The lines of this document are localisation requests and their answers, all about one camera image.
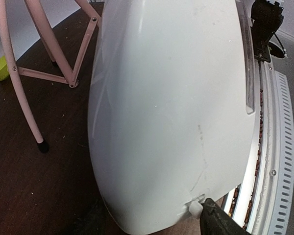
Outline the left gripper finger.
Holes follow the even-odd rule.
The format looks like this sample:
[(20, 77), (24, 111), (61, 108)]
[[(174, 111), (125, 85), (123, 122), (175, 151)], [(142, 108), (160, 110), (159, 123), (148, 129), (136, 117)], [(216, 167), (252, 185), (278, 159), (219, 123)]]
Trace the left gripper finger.
[(211, 198), (207, 198), (202, 205), (199, 219), (202, 235), (250, 235)]

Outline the grey metronome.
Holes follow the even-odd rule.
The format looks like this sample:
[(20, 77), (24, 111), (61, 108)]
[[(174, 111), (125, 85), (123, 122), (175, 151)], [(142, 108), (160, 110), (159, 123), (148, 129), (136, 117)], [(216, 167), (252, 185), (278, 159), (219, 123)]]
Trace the grey metronome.
[(90, 156), (116, 224), (148, 235), (243, 180), (255, 113), (233, 0), (107, 0), (88, 108)]

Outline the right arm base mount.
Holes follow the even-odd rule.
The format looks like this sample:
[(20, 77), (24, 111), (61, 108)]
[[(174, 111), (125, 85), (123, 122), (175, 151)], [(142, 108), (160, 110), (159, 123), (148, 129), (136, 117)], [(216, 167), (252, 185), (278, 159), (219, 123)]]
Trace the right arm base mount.
[(256, 0), (251, 7), (253, 50), (259, 61), (271, 62), (269, 42), (284, 20), (283, 4), (283, 0)]

